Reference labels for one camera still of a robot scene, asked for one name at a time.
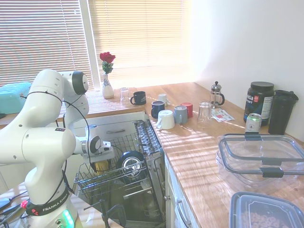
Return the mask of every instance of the plastic container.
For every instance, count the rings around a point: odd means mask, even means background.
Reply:
[[[291,137],[226,135],[218,143],[219,173],[235,191],[271,193],[304,175],[304,150]]]
[[[13,83],[0,87],[0,113],[19,113],[25,103],[25,98],[29,93],[31,83]]]
[[[237,192],[231,198],[230,228],[303,228],[304,214],[293,203],[268,195]]]
[[[252,82],[247,93],[244,121],[247,121],[250,113],[257,113],[262,116],[262,126],[267,125],[274,94],[274,84],[270,82]]]

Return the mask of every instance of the white vase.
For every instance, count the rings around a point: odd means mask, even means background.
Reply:
[[[110,99],[114,97],[114,90],[108,80],[108,75],[103,74],[104,76],[104,84],[103,84],[103,97],[105,99]]]

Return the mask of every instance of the green light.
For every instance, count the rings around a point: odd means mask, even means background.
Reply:
[[[64,215],[66,223],[67,223],[66,228],[74,228],[74,221],[72,219],[72,216],[70,215],[70,212],[68,212],[68,210],[64,210],[63,215]]]

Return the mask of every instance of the french press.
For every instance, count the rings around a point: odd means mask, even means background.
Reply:
[[[215,108],[217,108],[220,105],[223,105],[225,102],[225,97],[220,92],[221,88],[222,87],[220,86],[218,81],[216,81],[215,84],[211,86],[210,103],[213,104],[213,107]]]

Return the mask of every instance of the dishwasher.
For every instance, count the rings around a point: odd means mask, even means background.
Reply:
[[[78,196],[99,211],[100,200],[107,210],[123,205],[126,228],[164,228],[164,153],[149,120],[135,121],[134,127],[136,133],[110,140],[115,157],[98,162],[97,173],[87,163],[79,167],[74,181]],[[142,161],[131,158],[117,168],[120,157],[134,151]],[[115,215],[110,218],[119,223]]]

